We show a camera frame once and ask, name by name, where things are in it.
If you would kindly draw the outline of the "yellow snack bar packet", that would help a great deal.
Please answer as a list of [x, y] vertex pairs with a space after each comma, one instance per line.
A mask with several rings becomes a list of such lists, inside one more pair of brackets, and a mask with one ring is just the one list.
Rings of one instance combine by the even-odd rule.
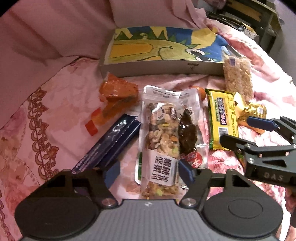
[[210, 150], [226, 150], [220, 144], [224, 134], [239, 137], [235, 112], [234, 93], [225, 90], [205, 89], [208, 99]]

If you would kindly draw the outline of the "dark blue long box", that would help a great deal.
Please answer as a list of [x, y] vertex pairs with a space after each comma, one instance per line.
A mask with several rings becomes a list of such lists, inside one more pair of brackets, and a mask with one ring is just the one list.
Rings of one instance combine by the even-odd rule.
[[119, 138], [135, 122], [138, 115], [123, 114], [107, 132], [94, 144], [94, 146], [82, 157], [71, 170], [73, 174], [92, 169], [105, 157]]

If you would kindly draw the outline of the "dark wooden side table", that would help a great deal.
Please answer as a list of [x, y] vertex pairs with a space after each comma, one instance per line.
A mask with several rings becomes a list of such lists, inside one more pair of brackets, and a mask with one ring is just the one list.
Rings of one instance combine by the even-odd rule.
[[222, 9], [208, 11], [207, 17], [241, 32], [251, 27], [258, 44], [270, 56], [281, 50], [283, 32], [280, 17], [275, 5], [269, 1], [226, 1]]

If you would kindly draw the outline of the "small orange fruit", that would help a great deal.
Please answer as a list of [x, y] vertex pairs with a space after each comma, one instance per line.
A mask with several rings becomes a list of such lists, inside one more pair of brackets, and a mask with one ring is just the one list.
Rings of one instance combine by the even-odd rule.
[[195, 86], [195, 85], [190, 86], [190, 88], [194, 88], [194, 89], [197, 90], [201, 101], [204, 101], [205, 100], [205, 98], [206, 98], [206, 92], [205, 92], [204, 88], [199, 87], [199, 86]]

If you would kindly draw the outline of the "mixed nut bar packet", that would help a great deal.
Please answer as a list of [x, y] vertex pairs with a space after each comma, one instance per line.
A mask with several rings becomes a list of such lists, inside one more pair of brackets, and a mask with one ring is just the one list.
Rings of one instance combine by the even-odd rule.
[[146, 199], [179, 193], [179, 112], [181, 94], [147, 85], [142, 93], [141, 192]]

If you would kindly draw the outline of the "floral pink bed sheet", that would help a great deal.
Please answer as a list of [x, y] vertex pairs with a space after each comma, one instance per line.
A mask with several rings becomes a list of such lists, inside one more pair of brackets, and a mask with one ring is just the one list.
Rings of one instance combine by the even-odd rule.
[[[235, 33], [229, 27], [226, 39], [235, 44], [240, 53], [252, 62], [251, 68], [255, 99], [253, 102], [267, 108], [268, 118], [280, 115], [295, 118], [295, 85], [263, 50], [248, 37]], [[72, 169], [76, 163], [109, 128], [103, 128], [91, 137], [84, 124], [99, 100], [102, 77], [97, 72], [98, 60], [79, 58], [62, 68], [54, 77], [31, 95], [1, 129], [1, 240], [19, 240], [22, 235], [16, 225], [16, 206], [52, 175]], [[180, 91], [191, 86], [224, 89], [224, 79], [207, 75], [150, 75], [128, 77], [127, 81]], [[262, 135], [239, 127], [239, 136], [259, 146], [288, 144], [275, 132]], [[134, 180], [138, 140], [132, 141], [119, 157], [121, 173], [111, 192], [121, 201], [138, 199], [140, 186]], [[242, 173], [242, 166], [232, 152], [210, 151], [208, 167], [215, 172], [233, 168]]]

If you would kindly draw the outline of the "gold foil candy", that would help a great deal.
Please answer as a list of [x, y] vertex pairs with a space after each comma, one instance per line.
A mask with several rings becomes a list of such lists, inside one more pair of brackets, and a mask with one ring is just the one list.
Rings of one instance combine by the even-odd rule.
[[250, 128], [258, 134], [263, 134], [265, 132], [265, 130], [252, 127], [247, 123], [247, 119], [250, 116], [257, 118], [266, 118], [267, 110], [264, 105], [257, 103], [247, 104], [243, 96], [238, 92], [234, 94], [234, 104], [237, 123], [239, 126], [245, 126], [247, 128]]

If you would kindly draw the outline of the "dark dried fruit packet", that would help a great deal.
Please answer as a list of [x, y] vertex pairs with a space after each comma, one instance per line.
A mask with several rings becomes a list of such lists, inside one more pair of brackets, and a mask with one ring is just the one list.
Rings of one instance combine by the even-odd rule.
[[203, 108], [198, 90], [190, 88], [180, 94], [178, 107], [180, 158], [193, 168], [207, 167]]

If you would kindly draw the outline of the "orange snack packet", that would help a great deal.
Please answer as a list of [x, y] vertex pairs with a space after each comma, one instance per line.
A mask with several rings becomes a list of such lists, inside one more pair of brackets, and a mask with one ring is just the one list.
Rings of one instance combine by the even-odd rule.
[[90, 114], [90, 120], [85, 124], [86, 130], [94, 136], [98, 133], [100, 126], [136, 105], [138, 99], [138, 85], [107, 73], [99, 88], [99, 100], [103, 106]]

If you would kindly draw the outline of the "pink curtain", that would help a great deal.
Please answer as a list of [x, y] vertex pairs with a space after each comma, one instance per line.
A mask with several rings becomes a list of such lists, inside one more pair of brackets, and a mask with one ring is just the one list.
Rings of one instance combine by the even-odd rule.
[[1, 16], [1, 125], [80, 56], [99, 58], [115, 28], [204, 28], [191, 1], [18, 1]]

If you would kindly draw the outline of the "cardboard box with dinosaur towel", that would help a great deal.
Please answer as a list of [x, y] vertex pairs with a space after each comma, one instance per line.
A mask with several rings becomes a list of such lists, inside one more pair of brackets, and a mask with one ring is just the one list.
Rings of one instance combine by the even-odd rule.
[[241, 55], [209, 28], [128, 27], [114, 30], [100, 58], [105, 77], [223, 75], [224, 56]]

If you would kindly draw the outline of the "clear puffed rice packet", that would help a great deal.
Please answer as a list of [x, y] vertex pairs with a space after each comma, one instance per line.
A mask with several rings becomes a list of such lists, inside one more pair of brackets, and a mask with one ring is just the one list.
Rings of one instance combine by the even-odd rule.
[[246, 102], [250, 102], [254, 98], [250, 69], [248, 58], [223, 53], [226, 90], [232, 93], [240, 93]]

